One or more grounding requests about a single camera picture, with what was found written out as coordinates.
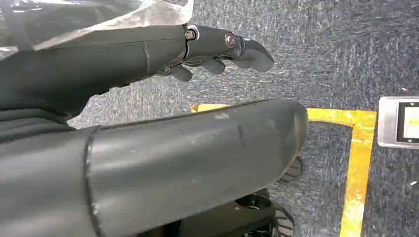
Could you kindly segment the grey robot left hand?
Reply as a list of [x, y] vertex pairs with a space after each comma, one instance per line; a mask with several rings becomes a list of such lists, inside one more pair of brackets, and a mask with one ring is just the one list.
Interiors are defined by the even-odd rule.
[[276, 234], [266, 186], [299, 155], [306, 108], [289, 99], [75, 129], [89, 99], [153, 75], [229, 60], [266, 72], [258, 42], [194, 25], [75, 33], [0, 62], [3, 237], [241, 237]]

